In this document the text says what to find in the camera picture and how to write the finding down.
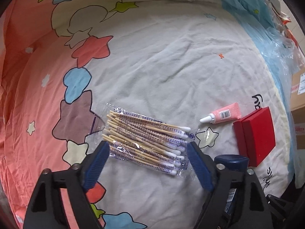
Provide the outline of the red gift box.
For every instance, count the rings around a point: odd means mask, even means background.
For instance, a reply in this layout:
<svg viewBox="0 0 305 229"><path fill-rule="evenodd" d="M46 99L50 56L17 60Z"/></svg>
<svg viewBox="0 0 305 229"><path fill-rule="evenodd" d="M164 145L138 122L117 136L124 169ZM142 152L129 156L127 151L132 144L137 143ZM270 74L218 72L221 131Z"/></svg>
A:
<svg viewBox="0 0 305 229"><path fill-rule="evenodd" d="M260 108L233 123L239 154L257 167L275 147L274 124L269 107Z"/></svg>

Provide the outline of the pink cream tube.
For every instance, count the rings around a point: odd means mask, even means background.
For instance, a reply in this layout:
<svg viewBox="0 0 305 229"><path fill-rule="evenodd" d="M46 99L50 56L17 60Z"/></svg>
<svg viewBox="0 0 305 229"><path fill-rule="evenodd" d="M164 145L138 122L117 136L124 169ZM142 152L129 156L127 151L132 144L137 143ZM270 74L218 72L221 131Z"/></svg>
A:
<svg viewBox="0 0 305 229"><path fill-rule="evenodd" d="M217 109L207 116L200 119L200 123L222 123L233 120L238 120L241 118L240 108L237 102L225 106L223 108Z"/></svg>

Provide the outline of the cotton swab bag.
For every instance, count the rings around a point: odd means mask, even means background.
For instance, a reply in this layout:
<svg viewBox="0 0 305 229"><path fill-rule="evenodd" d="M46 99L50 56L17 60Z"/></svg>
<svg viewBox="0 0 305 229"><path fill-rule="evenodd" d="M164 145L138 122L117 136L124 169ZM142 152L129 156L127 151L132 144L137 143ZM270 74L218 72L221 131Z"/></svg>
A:
<svg viewBox="0 0 305 229"><path fill-rule="evenodd" d="M92 142L101 139L108 143L111 158L170 176L191 174L189 127L167 124L110 103L95 106L94 111L104 124L98 126Z"/></svg>

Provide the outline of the brown cardboard box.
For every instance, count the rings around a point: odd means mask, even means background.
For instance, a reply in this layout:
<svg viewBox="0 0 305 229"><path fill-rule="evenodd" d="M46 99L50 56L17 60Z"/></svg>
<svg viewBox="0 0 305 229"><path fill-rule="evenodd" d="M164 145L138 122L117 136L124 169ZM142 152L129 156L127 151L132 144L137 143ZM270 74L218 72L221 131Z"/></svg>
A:
<svg viewBox="0 0 305 229"><path fill-rule="evenodd" d="M305 73L304 68L292 77L291 113L297 139L297 149L304 149L305 142Z"/></svg>

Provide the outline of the star patterned bed sheet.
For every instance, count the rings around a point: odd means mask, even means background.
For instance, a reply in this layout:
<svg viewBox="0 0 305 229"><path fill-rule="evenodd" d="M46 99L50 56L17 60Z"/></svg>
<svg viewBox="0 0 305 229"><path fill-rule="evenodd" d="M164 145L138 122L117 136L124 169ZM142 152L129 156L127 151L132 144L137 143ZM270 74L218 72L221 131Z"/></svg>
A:
<svg viewBox="0 0 305 229"><path fill-rule="evenodd" d="M215 157L237 154L237 102L269 107L275 147L254 169L264 193L304 183L290 112L291 59L264 0L12 0L1 15L1 184L18 228L40 173L94 151L110 103L185 126Z"/></svg>

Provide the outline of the clear plastic bag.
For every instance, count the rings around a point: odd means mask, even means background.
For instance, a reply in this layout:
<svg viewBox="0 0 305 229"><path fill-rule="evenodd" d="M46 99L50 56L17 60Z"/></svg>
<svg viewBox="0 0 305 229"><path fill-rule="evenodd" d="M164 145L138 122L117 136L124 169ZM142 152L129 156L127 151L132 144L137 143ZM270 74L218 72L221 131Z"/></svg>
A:
<svg viewBox="0 0 305 229"><path fill-rule="evenodd" d="M280 52L291 59L291 69L296 73L304 69L304 33L296 16L283 0L264 0L276 30L276 39L282 45Z"/></svg>

